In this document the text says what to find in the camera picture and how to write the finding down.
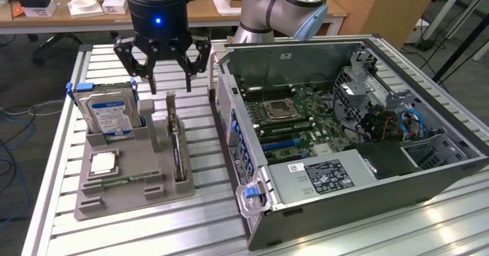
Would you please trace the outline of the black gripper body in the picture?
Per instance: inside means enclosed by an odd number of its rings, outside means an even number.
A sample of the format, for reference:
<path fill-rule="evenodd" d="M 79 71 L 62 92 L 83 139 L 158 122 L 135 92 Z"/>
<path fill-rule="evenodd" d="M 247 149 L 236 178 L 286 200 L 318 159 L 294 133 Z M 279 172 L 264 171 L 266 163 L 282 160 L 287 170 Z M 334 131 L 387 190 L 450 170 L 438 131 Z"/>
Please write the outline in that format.
<path fill-rule="evenodd" d="M 158 60 L 174 60 L 174 51 L 193 44 L 187 16 L 189 0 L 129 0 L 135 46 Z"/>

